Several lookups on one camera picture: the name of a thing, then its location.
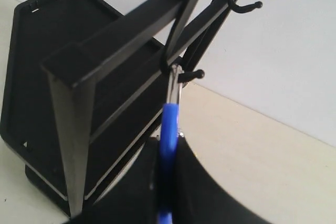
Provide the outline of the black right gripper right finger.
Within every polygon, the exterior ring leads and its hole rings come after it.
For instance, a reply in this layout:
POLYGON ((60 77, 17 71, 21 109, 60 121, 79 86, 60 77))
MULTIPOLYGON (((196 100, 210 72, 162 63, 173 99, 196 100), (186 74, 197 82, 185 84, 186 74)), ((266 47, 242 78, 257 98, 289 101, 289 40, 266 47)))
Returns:
POLYGON ((180 138, 173 175, 173 223, 268 223, 227 193, 180 138))

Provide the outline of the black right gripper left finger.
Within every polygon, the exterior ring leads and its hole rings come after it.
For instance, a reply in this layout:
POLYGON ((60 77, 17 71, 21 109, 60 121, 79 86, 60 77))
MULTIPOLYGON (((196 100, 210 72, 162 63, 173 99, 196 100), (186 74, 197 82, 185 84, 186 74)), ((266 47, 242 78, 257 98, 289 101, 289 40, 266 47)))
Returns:
POLYGON ((71 223, 157 223, 157 154, 151 137, 120 181, 97 203, 72 218, 71 223))

